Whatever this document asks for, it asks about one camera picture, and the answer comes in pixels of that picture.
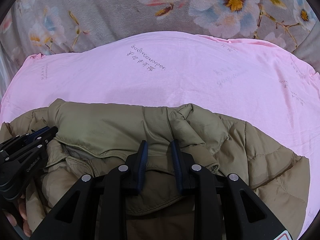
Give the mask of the person's left hand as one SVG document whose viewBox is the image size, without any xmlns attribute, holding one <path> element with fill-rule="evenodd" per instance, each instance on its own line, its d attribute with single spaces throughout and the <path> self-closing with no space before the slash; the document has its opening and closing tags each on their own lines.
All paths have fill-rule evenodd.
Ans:
<svg viewBox="0 0 320 240">
<path fill-rule="evenodd" d="M 27 221 L 25 195 L 21 195 L 21 197 L 17 200 L 15 206 L 18 208 L 18 211 L 19 211 L 18 217 L 21 218 L 23 222 L 23 225 L 22 225 L 23 233 L 26 237 L 30 237 L 32 234 L 32 231 Z M 18 226 L 17 219 L 12 214 L 8 213 L 7 211 L 4 211 L 4 214 L 12 226 Z"/>
</svg>

